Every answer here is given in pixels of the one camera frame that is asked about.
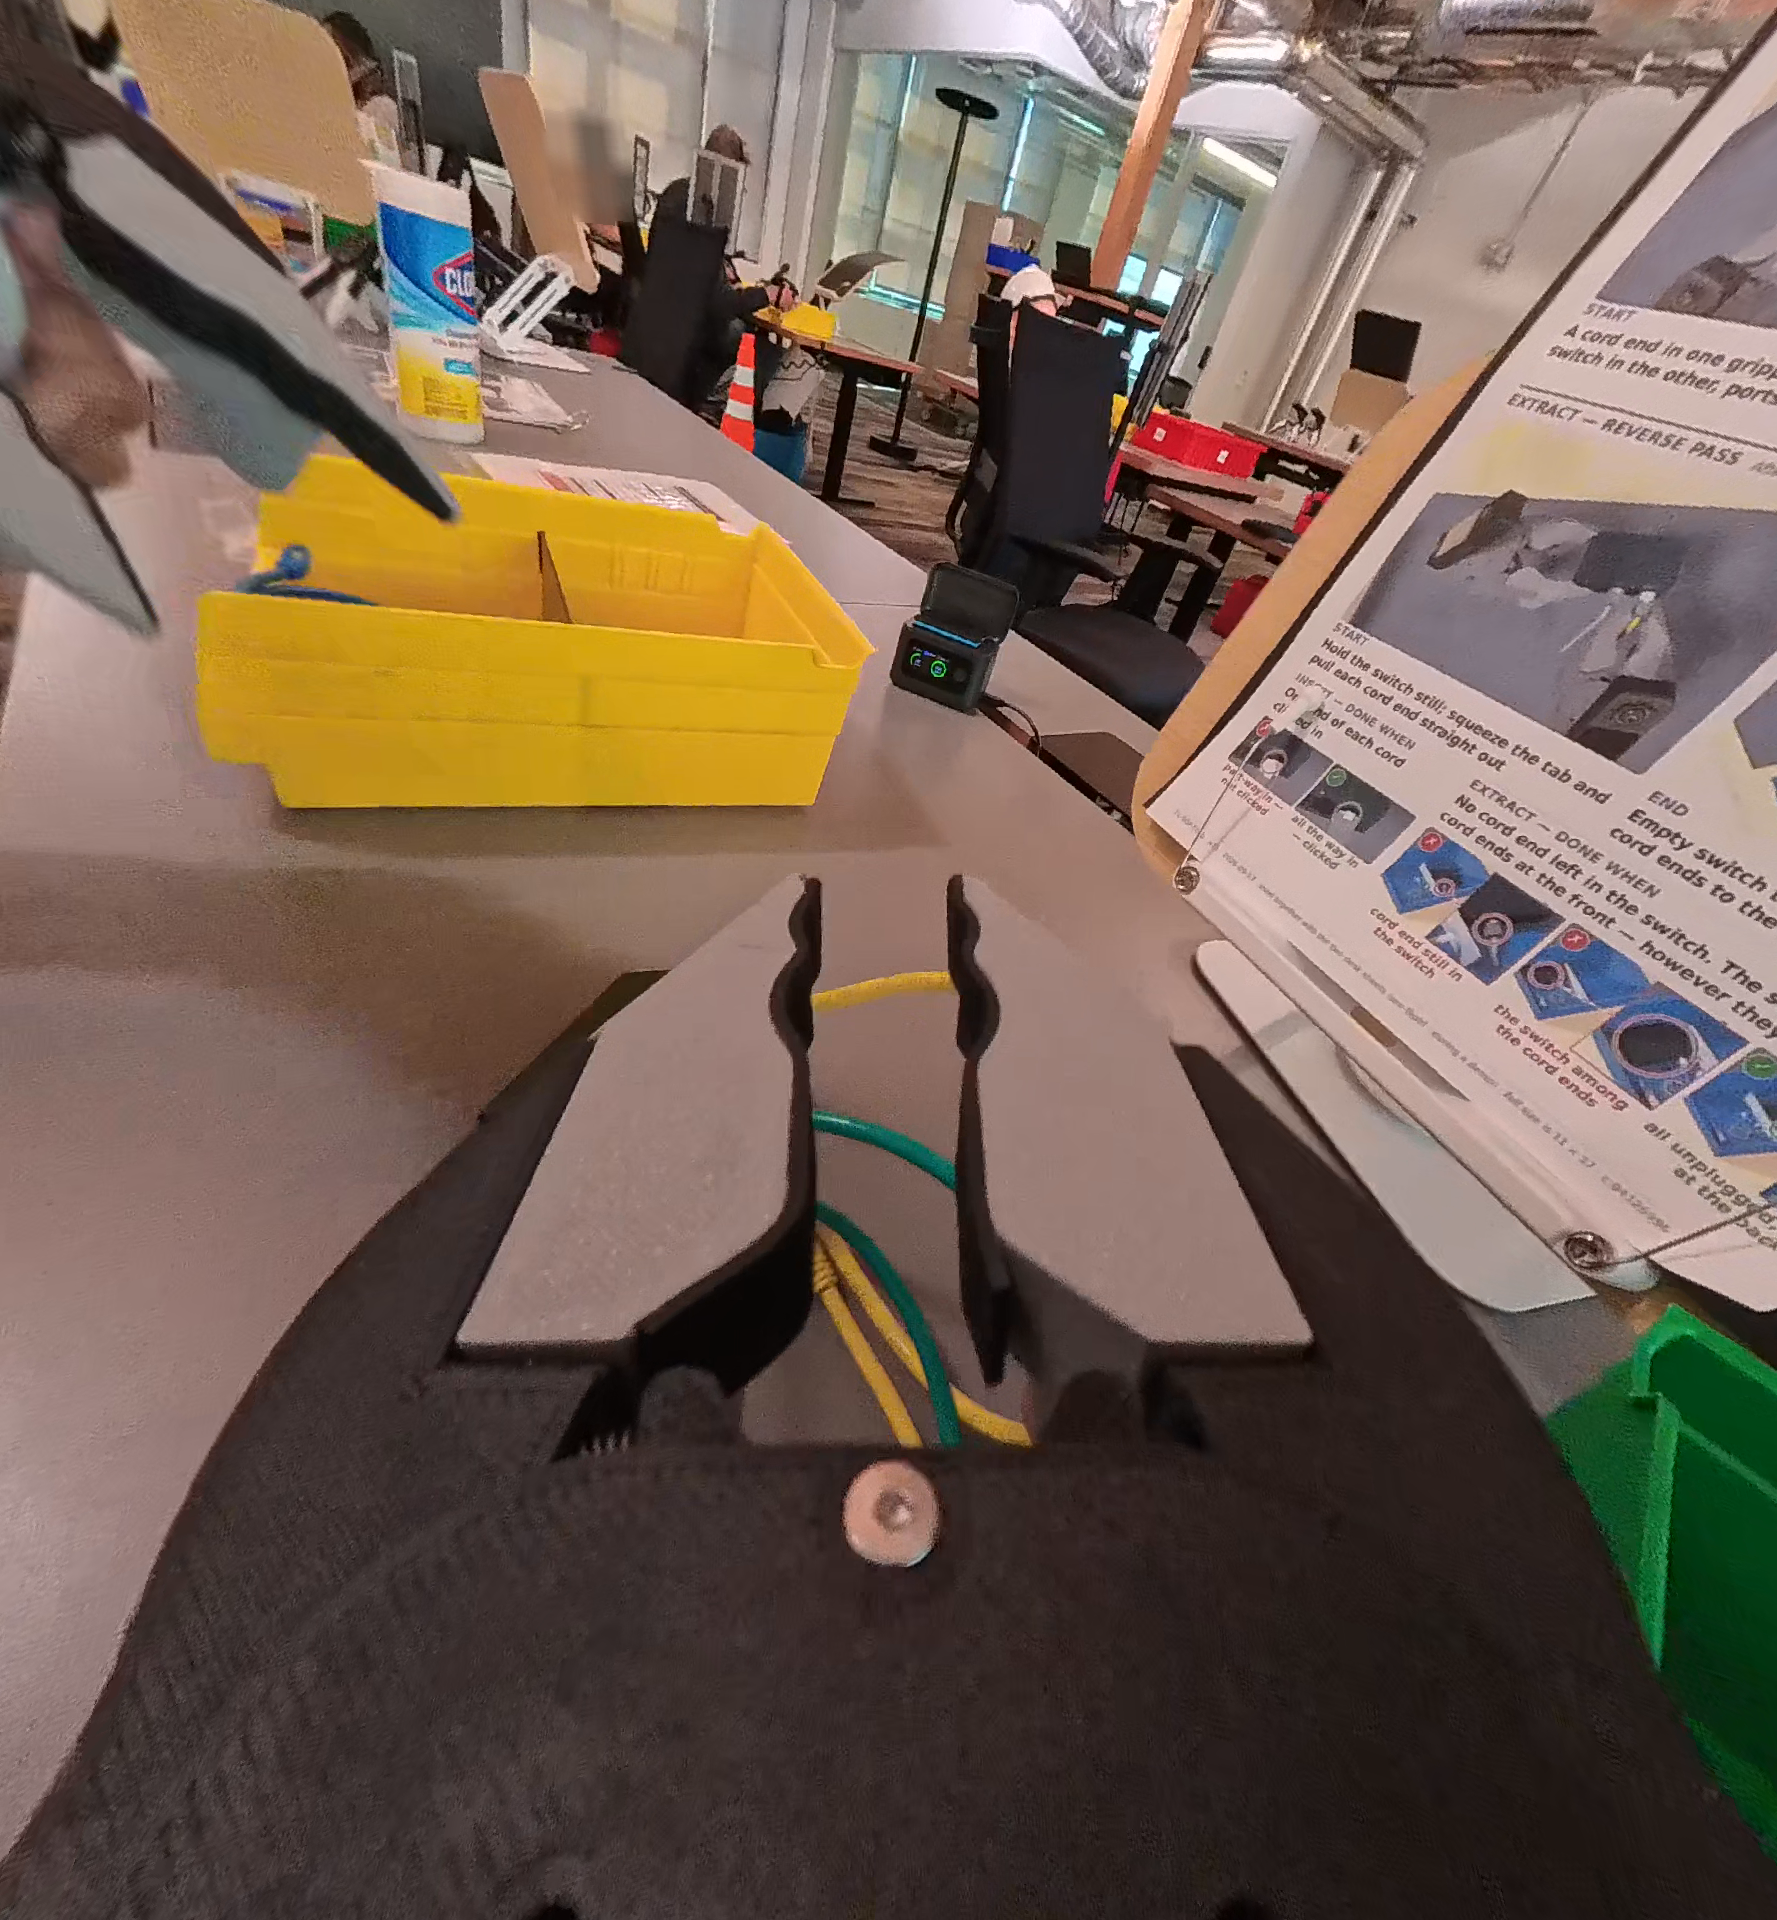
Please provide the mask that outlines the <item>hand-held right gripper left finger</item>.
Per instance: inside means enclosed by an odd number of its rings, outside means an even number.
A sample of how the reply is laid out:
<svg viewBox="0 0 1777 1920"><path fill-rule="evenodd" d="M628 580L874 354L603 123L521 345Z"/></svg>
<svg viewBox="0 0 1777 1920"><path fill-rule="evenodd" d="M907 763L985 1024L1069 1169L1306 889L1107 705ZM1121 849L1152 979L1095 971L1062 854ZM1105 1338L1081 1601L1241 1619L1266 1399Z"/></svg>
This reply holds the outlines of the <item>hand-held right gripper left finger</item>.
<svg viewBox="0 0 1777 1920"><path fill-rule="evenodd" d="M458 1325L464 1358L564 1358L734 1397L812 1309L812 992L825 889L787 876L590 1040Z"/></svg>

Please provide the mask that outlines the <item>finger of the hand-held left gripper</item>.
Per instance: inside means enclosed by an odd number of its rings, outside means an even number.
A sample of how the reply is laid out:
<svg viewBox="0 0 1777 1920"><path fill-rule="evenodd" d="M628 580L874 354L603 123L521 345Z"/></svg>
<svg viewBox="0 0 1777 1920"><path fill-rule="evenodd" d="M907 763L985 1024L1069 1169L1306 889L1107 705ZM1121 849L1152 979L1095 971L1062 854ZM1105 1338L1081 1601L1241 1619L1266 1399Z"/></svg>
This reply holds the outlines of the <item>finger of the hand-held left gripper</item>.
<svg viewBox="0 0 1777 1920"><path fill-rule="evenodd" d="M26 408L0 389L0 567L37 575L134 635L157 607L96 496L36 441Z"/></svg>
<svg viewBox="0 0 1777 1920"><path fill-rule="evenodd" d="M166 367L243 482L284 492L332 441L422 512L458 516L299 284L154 127L57 122L56 207L90 306Z"/></svg>

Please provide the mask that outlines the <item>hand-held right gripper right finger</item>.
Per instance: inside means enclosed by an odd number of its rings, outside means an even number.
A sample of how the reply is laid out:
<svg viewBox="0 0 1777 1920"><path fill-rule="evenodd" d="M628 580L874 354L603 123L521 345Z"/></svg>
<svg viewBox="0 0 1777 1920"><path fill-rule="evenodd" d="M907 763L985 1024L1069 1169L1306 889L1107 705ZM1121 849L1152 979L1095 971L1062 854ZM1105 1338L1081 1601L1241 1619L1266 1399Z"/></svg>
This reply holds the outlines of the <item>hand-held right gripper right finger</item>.
<svg viewBox="0 0 1777 1920"><path fill-rule="evenodd" d="M984 1380L1284 1358L1313 1334L1170 1029L975 876L945 888L957 1283Z"/></svg>

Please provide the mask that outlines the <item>yellow plastic bin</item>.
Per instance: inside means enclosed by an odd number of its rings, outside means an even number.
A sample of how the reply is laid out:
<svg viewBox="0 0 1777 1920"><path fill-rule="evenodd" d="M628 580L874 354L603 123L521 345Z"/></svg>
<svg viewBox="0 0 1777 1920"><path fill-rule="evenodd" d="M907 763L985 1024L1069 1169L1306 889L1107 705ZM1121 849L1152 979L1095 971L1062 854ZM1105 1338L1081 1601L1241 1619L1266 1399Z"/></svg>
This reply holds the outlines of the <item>yellow plastic bin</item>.
<svg viewBox="0 0 1777 1920"><path fill-rule="evenodd" d="M215 762L284 810L800 810L871 660L790 543L449 475L433 520L345 456L258 504L193 614Z"/></svg>

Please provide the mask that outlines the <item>person's left hand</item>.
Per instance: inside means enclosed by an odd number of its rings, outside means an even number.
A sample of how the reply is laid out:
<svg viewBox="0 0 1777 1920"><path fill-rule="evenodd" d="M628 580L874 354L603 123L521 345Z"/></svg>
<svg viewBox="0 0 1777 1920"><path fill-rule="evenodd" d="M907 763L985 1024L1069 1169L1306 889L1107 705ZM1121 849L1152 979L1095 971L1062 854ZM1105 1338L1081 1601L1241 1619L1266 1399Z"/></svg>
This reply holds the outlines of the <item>person's left hand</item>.
<svg viewBox="0 0 1777 1920"><path fill-rule="evenodd" d="M123 490L148 390L62 262L57 216L16 202L0 230L26 301L17 399L47 459L89 492Z"/></svg>

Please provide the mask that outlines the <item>wipes canister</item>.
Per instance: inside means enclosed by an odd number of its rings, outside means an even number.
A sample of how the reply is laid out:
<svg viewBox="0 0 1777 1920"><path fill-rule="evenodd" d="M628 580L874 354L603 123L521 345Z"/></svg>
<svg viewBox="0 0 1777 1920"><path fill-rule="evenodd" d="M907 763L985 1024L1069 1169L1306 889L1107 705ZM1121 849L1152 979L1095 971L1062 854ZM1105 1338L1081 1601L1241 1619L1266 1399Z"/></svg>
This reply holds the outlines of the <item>wipes canister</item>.
<svg viewBox="0 0 1777 1920"><path fill-rule="evenodd" d="M430 441L483 441L481 339L468 195L366 161L389 301L400 419Z"/></svg>

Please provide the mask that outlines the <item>tan divider board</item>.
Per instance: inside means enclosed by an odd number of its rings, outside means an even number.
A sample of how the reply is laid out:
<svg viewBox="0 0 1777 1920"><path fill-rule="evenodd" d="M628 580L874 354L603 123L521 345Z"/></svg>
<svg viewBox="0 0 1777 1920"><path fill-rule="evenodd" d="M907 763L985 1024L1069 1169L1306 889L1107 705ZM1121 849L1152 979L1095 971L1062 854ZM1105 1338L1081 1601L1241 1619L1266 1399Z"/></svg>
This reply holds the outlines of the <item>tan divider board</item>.
<svg viewBox="0 0 1777 1920"><path fill-rule="evenodd" d="M109 2L146 109L205 175L253 175L367 226L367 142L328 30L265 2Z"/></svg>
<svg viewBox="0 0 1777 1920"><path fill-rule="evenodd" d="M575 292L592 294L598 268L587 245L582 171L566 139L550 128L525 74L478 69L476 84L532 245L532 262Z"/></svg>

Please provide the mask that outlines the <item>white poster stand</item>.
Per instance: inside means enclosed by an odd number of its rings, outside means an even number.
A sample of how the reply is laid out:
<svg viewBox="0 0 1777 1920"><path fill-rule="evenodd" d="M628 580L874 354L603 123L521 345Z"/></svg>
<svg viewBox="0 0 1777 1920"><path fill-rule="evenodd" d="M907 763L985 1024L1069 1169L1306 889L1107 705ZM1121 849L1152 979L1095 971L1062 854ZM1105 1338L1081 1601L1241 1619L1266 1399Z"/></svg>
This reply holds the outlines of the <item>white poster stand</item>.
<svg viewBox="0 0 1777 1920"><path fill-rule="evenodd" d="M1313 1131L1439 1281L1500 1316L1568 1309L1594 1295L1233 942L1204 941L1193 968Z"/></svg>

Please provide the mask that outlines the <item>white laptop stand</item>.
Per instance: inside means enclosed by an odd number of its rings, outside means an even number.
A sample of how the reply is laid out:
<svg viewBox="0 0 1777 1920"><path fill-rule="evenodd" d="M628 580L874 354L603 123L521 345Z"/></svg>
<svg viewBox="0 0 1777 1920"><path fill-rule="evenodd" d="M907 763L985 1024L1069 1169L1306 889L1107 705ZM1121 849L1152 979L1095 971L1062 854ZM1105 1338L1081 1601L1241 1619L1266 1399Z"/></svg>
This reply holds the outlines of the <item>white laptop stand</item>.
<svg viewBox="0 0 1777 1920"><path fill-rule="evenodd" d="M481 354L521 364L532 347L540 347L543 322L554 315L569 294L592 294L598 283L598 262L582 258L569 260L561 252L537 252L483 308L478 320Z"/></svg>

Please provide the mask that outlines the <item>printed papers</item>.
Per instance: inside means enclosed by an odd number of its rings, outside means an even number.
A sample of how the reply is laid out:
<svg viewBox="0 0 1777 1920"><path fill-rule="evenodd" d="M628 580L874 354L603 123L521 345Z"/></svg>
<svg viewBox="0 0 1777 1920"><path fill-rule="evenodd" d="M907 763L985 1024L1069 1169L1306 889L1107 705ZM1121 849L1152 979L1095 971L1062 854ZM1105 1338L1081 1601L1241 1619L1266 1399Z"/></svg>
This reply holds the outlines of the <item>printed papers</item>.
<svg viewBox="0 0 1777 1920"><path fill-rule="evenodd" d="M703 478L660 472L564 466L532 456L473 451L473 470L488 482L550 495L569 495L629 507L658 507L714 520L723 531L748 536L759 516Z"/></svg>

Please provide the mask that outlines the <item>black charging case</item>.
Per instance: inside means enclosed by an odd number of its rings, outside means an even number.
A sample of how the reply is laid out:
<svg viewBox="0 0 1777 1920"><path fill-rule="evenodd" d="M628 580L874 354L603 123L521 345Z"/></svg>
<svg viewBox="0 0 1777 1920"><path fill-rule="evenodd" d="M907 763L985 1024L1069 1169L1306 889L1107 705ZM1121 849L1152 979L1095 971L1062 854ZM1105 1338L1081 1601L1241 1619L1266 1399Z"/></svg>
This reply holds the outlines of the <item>black charging case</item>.
<svg viewBox="0 0 1777 1920"><path fill-rule="evenodd" d="M890 686L951 713L977 713L1020 609L1004 577L955 563L931 567L919 607L890 650Z"/></svg>

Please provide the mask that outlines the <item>tan backing board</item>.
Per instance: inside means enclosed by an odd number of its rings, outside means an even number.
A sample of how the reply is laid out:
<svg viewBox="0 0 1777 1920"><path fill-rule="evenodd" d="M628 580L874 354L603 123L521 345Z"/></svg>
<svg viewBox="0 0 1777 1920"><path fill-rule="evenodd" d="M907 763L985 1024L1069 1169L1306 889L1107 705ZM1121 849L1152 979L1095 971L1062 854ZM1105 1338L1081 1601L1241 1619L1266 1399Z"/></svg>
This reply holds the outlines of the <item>tan backing board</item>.
<svg viewBox="0 0 1777 1920"><path fill-rule="evenodd" d="M1152 824L1152 798L1251 699L1252 686L1271 674L1273 660L1320 601L1331 577L1345 564L1387 499L1405 487L1408 470L1430 456L1430 446L1451 424L1468 395L1479 389L1493 361L1495 351L1473 357L1411 399L1376 434L1141 757L1129 826L1141 856L1164 883L1181 864L1184 849L1166 830Z"/></svg>

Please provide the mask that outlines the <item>printed instruction poster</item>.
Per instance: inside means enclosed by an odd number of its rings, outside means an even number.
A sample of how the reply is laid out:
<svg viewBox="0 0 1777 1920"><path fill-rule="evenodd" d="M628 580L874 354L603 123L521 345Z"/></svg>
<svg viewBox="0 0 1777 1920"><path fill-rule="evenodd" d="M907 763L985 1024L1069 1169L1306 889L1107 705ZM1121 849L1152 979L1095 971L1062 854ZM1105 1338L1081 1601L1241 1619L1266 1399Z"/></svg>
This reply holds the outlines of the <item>printed instruction poster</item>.
<svg viewBox="0 0 1777 1920"><path fill-rule="evenodd" d="M1149 819L1578 1278L1777 1310L1777 11Z"/></svg>

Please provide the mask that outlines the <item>green plastic bin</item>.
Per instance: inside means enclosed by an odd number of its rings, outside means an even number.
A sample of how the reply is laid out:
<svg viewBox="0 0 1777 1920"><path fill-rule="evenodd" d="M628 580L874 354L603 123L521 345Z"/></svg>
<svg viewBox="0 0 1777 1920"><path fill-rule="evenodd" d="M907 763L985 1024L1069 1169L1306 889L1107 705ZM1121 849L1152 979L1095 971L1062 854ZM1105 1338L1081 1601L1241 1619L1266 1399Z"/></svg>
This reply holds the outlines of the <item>green plastic bin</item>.
<svg viewBox="0 0 1777 1920"><path fill-rule="evenodd" d="M1777 1370L1668 1309L1548 1431L1667 1694L1777 1865Z"/></svg>

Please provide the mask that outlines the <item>black office chair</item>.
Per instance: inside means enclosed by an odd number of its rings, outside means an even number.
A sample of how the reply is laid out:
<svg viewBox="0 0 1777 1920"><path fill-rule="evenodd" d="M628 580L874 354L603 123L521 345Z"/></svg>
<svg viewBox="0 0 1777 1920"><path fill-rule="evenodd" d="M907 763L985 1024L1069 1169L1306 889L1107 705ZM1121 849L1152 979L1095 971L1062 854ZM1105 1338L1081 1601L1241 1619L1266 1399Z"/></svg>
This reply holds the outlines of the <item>black office chair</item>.
<svg viewBox="0 0 1777 1920"><path fill-rule="evenodd" d="M1176 564L1202 556L1176 539L1105 525L1118 347L1028 303L1005 341L1001 399L990 375L977 375L994 466L957 556L1011 584L1013 635L1158 729L1197 682L1202 657L1155 612Z"/></svg>

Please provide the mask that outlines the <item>red plastic bin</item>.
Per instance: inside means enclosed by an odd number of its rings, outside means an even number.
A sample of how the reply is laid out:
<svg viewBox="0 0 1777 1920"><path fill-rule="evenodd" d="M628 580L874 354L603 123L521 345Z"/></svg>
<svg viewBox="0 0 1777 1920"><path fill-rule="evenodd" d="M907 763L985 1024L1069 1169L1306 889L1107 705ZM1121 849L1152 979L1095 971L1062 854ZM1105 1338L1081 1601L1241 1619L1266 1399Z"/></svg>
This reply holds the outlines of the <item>red plastic bin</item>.
<svg viewBox="0 0 1777 1920"><path fill-rule="evenodd" d="M1166 466L1252 482L1268 454L1263 441L1213 424L1155 408L1131 434L1129 446Z"/></svg>

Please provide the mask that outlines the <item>black floor lamp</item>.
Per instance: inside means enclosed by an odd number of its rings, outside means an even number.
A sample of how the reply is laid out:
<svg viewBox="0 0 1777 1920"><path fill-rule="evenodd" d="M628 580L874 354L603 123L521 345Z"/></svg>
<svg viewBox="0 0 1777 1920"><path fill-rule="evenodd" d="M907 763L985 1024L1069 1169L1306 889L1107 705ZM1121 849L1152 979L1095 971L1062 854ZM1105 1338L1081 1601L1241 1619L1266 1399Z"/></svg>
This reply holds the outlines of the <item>black floor lamp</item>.
<svg viewBox="0 0 1777 1920"><path fill-rule="evenodd" d="M955 185L957 185L957 171L961 171L961 156L962 156L962 148L968 143L968 128L970 128L970 123L987 123L987 122L997 119L997 105L994 102L985 102L984 97L970 93L970 92L957 88L957 87L941 87L941 88L936 88L936 102L955 116L955 131L952 131L952 143L951 143L951 158L948 158L948 170L945 170L945 185L943 185L943 195L941 195L941 207L938 207L938 216L936 216L936 231L933 231L933 243L931 243L931 252L927 252L927 262L926 262L926 277L923 277L923 287L919 287L917 318L916 318L916 328L911 333L911 355L907 355L911 371L902 375L902 386L900 386L900 399L897 399L897 407L895 407L893 429L888 434L869 437L869 451L883 456L883 459L888 459L888 462L893 462L893 463L897 463L897 466L912 466L917 462L917 448L904 441L902 432L904 432L904 422L907 422L907 413L911 413L911 402L912 402L912 395L917 390L917 375L923 374L919 347L923 347L923 341L926 341L927 308L931 308L931 301L933 301L933 292L936 292L936 279L938 279L938 270L941 270L941 252L943 252L943 245L945 245L951 205L952 205L952 197L955 197Z"/></svg>

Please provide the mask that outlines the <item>wooden post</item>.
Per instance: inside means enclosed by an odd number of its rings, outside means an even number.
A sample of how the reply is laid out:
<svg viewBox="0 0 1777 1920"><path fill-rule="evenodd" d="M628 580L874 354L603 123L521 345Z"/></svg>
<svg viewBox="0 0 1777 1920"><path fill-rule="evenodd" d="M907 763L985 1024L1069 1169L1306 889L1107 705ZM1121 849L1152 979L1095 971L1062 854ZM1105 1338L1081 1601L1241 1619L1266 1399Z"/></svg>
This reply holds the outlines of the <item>wooden post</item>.
<svg viewBox="0 0 1777 1920"><path fill-rule="evenodd" d="M1163 19L1137 122L1118 161L1098 240L1092 249L1092 284L1105 292L1118 284L1152 185L1163 171L1176 109L1193 88L1195 61L1210 32L1219 25L1223 11L1224 2L1171 2Z"/></svg>

